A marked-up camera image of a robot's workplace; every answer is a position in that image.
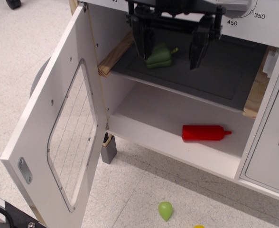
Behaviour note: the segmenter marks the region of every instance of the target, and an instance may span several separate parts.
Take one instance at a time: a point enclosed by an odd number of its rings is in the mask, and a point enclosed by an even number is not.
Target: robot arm
[[[222,15],[226,9],[204,0],[126,0],[127,22],[132,27],[138,54],[148,59],[154,47],[154,28],[192,34],[189,48],[190,70],[199,67],[209,42],[221,37]],[[163,17],[167,12],[172,18]],[[176,19],[178,14],[204,14],[199,22]]]

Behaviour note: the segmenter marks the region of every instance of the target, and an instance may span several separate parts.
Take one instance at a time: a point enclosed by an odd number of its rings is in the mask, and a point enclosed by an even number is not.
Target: oven dial
[[[225,6],[225,16],[238,18],[246,13],[251,5],[251,0],[216,0],[217,5]]]

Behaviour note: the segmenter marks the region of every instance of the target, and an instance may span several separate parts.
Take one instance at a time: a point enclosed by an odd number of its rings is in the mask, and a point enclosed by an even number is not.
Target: clear plastic panel
[[[49,138],[48,162],[70,211],[76,207],[96,136],[87,71],[76,71]]]

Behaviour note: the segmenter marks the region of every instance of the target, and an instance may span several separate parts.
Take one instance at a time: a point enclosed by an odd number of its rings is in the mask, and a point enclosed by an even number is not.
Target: toy ketchup bottle
[[[182,137],[184,141],[219,141],[231,133],[218,125],[184,125]]]

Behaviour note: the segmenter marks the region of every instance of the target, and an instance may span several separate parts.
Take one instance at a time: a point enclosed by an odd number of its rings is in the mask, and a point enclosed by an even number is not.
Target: open cabinet door
[[[1,156],[49,228],[81,227],[106,132],[94,48],[87,7],[80,5]]]

